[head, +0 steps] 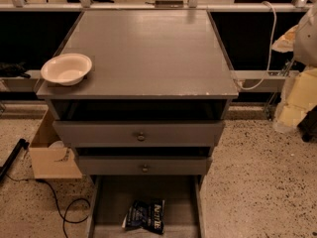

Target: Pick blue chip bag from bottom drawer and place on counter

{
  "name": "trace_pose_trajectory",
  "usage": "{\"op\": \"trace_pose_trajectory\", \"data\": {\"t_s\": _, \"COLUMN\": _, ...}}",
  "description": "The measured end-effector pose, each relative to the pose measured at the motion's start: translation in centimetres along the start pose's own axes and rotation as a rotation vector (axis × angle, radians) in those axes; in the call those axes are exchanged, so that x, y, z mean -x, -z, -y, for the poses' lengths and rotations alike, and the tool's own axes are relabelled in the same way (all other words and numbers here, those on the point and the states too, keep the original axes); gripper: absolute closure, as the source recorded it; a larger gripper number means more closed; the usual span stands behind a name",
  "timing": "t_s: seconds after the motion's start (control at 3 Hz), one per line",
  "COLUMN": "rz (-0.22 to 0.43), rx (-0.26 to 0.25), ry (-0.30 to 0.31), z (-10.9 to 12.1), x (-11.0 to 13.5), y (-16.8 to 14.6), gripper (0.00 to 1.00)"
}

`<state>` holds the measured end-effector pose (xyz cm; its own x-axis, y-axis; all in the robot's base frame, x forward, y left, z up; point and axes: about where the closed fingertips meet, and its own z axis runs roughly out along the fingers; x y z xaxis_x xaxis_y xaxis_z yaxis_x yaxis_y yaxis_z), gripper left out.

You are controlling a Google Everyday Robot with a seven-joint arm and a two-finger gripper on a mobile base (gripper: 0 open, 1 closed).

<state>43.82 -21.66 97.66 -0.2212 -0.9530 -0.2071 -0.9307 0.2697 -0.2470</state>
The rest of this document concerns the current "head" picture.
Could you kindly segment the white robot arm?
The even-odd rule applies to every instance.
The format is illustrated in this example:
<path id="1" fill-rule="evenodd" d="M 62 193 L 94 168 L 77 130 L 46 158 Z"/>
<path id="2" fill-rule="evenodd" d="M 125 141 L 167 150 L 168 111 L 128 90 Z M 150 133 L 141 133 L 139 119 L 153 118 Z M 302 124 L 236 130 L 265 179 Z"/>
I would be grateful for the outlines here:
<path id="1" fill-rule="evenodd" d="M 279 37 L 272 49 L 293 52 L 294 60 L 305 65 L 302 72 L 285 82 L 275 111 L 274 130 L 288 133 L 317 106 L 317 4 Z"/>

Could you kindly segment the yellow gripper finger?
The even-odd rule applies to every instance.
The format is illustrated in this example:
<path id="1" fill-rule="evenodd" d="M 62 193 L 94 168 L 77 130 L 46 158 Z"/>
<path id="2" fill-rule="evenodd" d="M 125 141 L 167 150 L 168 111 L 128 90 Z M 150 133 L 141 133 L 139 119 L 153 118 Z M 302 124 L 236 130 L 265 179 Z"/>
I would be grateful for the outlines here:
<path id="1" fill-rule="evenodd" d="M 317 68 L 305 68 L 293 72 L 283 86 L 281 100 L 277 104 L 273 129 L 279 133 L 294 130 L 317 106 Z"/>
<path id="2" fill-rule="evenodd" d="M 287 30 L 272 44 L 272 49 L 279 53 L 292 52 L 297 28 L 295 25 Z"/>

